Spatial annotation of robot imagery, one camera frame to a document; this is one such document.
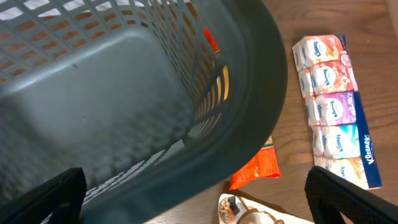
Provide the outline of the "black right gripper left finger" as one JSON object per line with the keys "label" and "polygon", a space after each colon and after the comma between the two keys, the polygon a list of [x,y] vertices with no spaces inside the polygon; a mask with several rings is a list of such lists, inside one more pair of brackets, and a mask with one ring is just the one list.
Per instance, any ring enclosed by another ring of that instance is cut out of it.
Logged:
{"label": "black right gripper left finger", "polygon": [[68,169],[1,207],[1,223],[78,223],[86,190],[83,169]]}

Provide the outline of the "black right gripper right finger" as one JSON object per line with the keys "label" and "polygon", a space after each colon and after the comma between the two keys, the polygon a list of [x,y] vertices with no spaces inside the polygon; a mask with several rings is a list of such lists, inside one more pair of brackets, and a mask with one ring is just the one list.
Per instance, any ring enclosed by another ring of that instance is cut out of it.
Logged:
{"label": "black right gripper right finger", "polygon": [[315,223],[397,223],[397,206],[319,166],[312,167],[305,194]]}

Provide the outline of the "beige cookie bag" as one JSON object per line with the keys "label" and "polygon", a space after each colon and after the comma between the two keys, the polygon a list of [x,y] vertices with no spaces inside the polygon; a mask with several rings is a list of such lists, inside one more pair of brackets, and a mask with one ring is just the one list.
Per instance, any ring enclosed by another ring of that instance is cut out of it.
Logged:
{"label": "beige cookie bag", "polygon": [[233,194],[222,194],[218,201],[220,224],[312,224],[261,203]]}

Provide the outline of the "dark grey plastic basket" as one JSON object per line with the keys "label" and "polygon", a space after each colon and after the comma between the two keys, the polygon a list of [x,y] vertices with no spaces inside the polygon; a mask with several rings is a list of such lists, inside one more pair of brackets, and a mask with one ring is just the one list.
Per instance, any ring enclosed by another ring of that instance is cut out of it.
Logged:
{"label": "dark grey plastic basket", "polygon": [[262,1],[2,1],[1,207],[76,167],[78,223],[145,222],[217,183],[225,60],[205,31],[256,28],[279,31]]}

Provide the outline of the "colourful tissue multipack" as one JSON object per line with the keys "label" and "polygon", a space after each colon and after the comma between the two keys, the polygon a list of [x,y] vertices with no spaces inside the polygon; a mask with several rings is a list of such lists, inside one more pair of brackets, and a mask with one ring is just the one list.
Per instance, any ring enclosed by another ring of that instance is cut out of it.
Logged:
{"label": "colourful tissue multipack", "polygon": [[363,188],[382,180],[344,35],[305,36],[292,47],[313,161]]}

